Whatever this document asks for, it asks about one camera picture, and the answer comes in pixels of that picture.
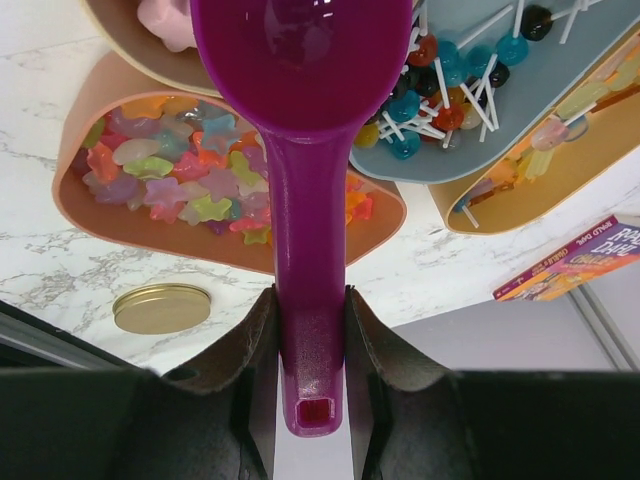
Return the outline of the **magenta plastic scoop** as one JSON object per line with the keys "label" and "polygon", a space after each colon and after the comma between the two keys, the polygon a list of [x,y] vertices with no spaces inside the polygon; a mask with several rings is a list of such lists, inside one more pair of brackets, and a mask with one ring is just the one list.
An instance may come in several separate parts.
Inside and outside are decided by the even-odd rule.
{"label": "magenta plastic scoop", "polygon": [[195,1],[202,63],[260,134],[274,241],[286,425],[342,421],[345,180],[361,127],[408,54],[408,1]]}

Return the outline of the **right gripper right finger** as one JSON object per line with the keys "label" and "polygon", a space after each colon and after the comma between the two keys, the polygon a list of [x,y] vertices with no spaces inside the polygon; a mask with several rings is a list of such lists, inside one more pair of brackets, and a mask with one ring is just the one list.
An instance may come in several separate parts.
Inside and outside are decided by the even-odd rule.
{"label": "right gripper right finger", "polygon": [[353,287],[344,320],[355,478],[473,478],[448,369],[382,323]]}

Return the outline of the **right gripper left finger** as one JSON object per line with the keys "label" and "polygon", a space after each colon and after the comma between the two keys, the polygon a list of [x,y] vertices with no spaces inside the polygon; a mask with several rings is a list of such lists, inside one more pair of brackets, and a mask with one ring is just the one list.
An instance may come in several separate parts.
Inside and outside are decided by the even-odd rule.
{"label": "right gripper left finger", "polygon": [[120,478],[272,478],[277,375],[278,306],[267,288],[223,337],[144,382]]}

